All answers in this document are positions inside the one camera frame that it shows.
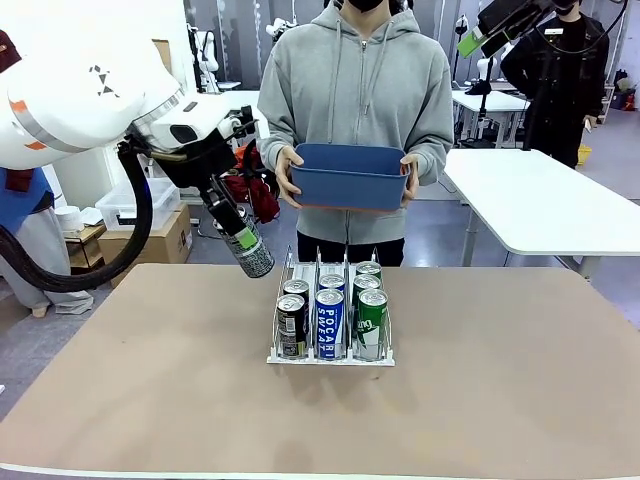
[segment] white storage bin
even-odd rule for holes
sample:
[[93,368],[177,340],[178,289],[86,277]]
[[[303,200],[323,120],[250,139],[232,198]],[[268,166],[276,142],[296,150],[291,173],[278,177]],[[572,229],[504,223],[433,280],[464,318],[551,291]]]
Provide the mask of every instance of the white storage bin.
[[[148,178],[153,200],[151,230],[160,230],[180,206],[180,190],[168,178]],[[136,223],[136,199],[129,182],[118,184],[97,203],[107,230],[133,230]]]

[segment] black pants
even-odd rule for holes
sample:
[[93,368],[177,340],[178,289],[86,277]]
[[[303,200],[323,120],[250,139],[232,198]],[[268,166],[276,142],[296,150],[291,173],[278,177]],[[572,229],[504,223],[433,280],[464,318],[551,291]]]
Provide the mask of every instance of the black pants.
[[544,121],[536,122],[531,138],[531,148],[540,150],[567,167],[575,169],[578,165],[578,150],[582,143],[583,128],[582,121],[576,119],[563,122],[563,125],[557,122],[554,124]]
[[[323,262],[341,263],[344,260],[344,244],[319,240],[298,232],[298,259],[301,262],[315,262],[318,248],[320,248]],[[404,238],[402,238],[392,242],[349,245],[349,263],[371,260],[374,248],[378,250],[378,259],[383,267],[399,267],[404,260]]]

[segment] blue cloth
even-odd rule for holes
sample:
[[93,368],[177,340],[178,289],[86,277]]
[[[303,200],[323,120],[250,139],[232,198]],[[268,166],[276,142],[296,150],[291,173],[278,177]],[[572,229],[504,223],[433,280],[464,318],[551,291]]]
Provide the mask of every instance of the blue cloth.
[[6,184],[7,169],[0,168],[0,225],[15,235],[44,194],[52,190],[41,168],[33,171],[28,192],[7,190]]

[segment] hoodie drawstring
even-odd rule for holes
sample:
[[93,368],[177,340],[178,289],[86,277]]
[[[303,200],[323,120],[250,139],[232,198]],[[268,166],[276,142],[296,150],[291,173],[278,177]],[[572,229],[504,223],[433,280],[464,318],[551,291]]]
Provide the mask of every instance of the hoodie drawstring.
[[384,39],[382,40],[382,49],[378,54],[378,58],[376,59],[375,66],[373,67],[373,74],[371,75],[371,81],[369,82],[369,89],[367,90],[367,95],[365,96],[364,102],[364,114],[369,113],[369,106],[371,105],[371,99],[373,97],[373,90],[376,87],[376,83],[378,82],[378,77],[380,76],[380,70],[382,68],[382,62],[384,60],[384,51],[387,48],[387,39],[389,38],[389,32],[391,31],[391,27],[393,26],[393,20],[389,22],[386,30],[384,31]]
[[342,57],[342,23],[336,20],[336,43],[333,58],[333,75],[331,76],[331,91],[329,94],[329,143],[333,143],[333,117],[336,110],[336,90],[338,89],[338,71]]

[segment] black face mask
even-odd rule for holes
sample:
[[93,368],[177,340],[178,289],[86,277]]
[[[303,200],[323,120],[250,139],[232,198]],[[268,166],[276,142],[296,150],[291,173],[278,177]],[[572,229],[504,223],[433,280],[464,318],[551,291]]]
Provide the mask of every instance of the black face mask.
[[364,13],[376,8],[382,0],[349,0],[349,3]]
[[569,15],[571,13],[571,10],[573,10],[573,6],[569,7],[569,8],[556,8],[556,13],[558,15]]

